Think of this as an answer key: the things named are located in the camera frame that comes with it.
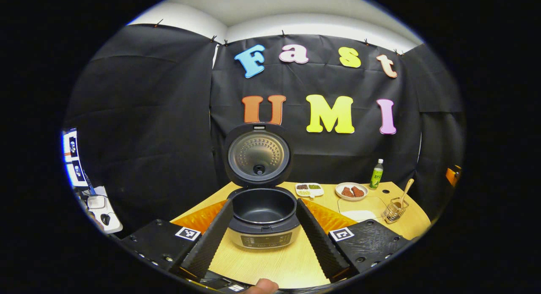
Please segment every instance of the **letter m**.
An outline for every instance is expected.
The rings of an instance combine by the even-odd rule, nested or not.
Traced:
[[[307,132],[322,132],[323,127],[320,124],[320,119],[327,132],[333,130],[336,121],[338,121],[338,125],[334,128],[336,132],[355,132],[351,123],[351,104],[353,103],[351,97],[339,96],[332,109],[321,95],[308,95],[306,100],[310,103],[310,124],[306,127]]]

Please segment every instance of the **white wall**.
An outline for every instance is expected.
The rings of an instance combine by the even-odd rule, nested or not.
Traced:
[[[216,41],[219,43],[223,43],[226,39],[225,24],[207,13],[179,3],[160,3],[139,15],[128,25],[157,24],[160,20],[162,20],[160,24],[191,30],[208,38],[216,35]]]
[[[409,51],[421,44],[398,35],[391,30],[363,22],[357,19],[327,14],[284,14],[258,18],[243,22],[227,29],[228,42],[253,38],[256,36],[280,35],[282,30],[286,34],[317,34],[337,36],[364,41],[384,47]]]
[[[217,18],[193,7],[179,3],[160,3],[141,14],[129,24],[160,24],[191,30],[208,38],[216,35],[216,41],[224,43],[257,36],[286,34],[319,34],[364,41],[384,47],[407,52],[421,44],[414,42],[391,30],[361,20],[328,14],[282,14],[226,26]]]

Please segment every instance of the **letter f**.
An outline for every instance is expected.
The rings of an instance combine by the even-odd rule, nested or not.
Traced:
[[[264,50],[265,47],[258,44],[235,56],[235,60],[240,61],[240,63],[246,70],[246,74],[244,75],[245,78],[250,78],[265,69],[264,66],[257,64],[257,61],[259,63],[263,63],[263,61],[265,61],[265,57],[263,57],[263,55],[260,53]]]

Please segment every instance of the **rice cooker lid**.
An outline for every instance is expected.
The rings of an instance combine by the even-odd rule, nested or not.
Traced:
[[[242,187],[273,187],[291,172],[292,151],[286,130],[273,123],[246,123],[234,128],[224,144],[228,178]]]

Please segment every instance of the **ceiling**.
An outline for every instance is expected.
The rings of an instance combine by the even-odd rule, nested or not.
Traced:
[[[226,26],[292,13],[338,15],[392,30],[414,43],[423,41],[397,19],[365,0],[167,0],[207,13]]]

